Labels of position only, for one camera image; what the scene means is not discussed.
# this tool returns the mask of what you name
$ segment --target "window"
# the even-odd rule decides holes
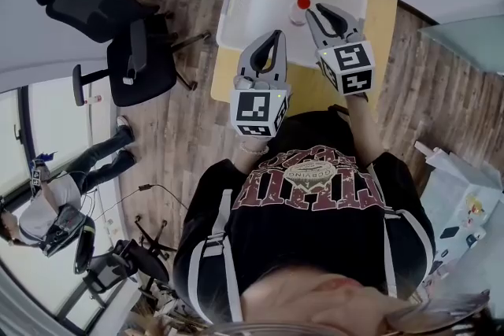
[[[8,194],[28,181],[29,170],[24,149],[17,140],[20,122],[17,92],[0,94],[0,194]]]
[[[47,164],[50,170],[69,163],[88,147],[87,108],[76,105],[71,77],[32,84],[29,104],[35,154],[56,152]]]

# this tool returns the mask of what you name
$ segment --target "red bottle cap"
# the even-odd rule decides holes
[[[310,0],[298,0],[298,8],[300,8],[301,10],[308,9],[310,4]]]

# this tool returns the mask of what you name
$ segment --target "white plastic basket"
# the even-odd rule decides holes
[[[258,36],[280,29],[287,37],[287,59],[297,65],[316,68],[315,44],[308,24],[296,26],[289,19],[295,0],[224,0],[220,12],[217,43],[233,50],[244,50]],[[365,18],[367,0],[310,0],[338,6],[356,18]]]

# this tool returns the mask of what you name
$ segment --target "black t-shirt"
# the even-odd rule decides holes
[[[248,176],[226,160],[200,179],[175,261],[176,289],[184,300],[191,251],[211,233],[224,189],[233,189],[226,232],[240,293],[272,270],[293,265],[386,292],[388,209],[411,212],[434,248],[432,226],[406,165],[382,154],[372,163],[375,182],[355,157],[350,128],[335,111],[285,120],[269,147]],[[406,219],[386,222],[398,296],[408,297],[428,266],[424,244]]]

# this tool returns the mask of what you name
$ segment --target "black pants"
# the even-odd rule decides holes
[[[100,183],[114,179],[135,165],[135,159],[129,152],[120,151],[111,164],[91,171],[97,161],[115,153],[132,141],[132,130],[129,127],[121,127],[112,138],[90,147],[69,164],[65,170],[73,178],[81,194],[89,192]]]

